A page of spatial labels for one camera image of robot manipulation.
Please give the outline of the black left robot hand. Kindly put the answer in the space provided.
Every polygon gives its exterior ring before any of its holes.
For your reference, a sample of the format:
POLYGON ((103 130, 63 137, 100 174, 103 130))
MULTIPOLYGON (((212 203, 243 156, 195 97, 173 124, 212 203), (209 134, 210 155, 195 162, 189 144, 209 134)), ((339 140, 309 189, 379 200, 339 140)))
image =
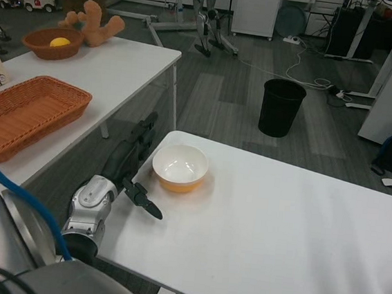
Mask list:
POLYGON ((162 212, 148 199, 148 191, 141 184, 132 181, 149 155, 157 119, 158 114, 155 111, 150 113, 131 130, 126 140, 118 143, 107 158, 101 176, 112 182, 118 191, 122 190, 133 204, 142 207, 151 216, 161 220, 162 212))

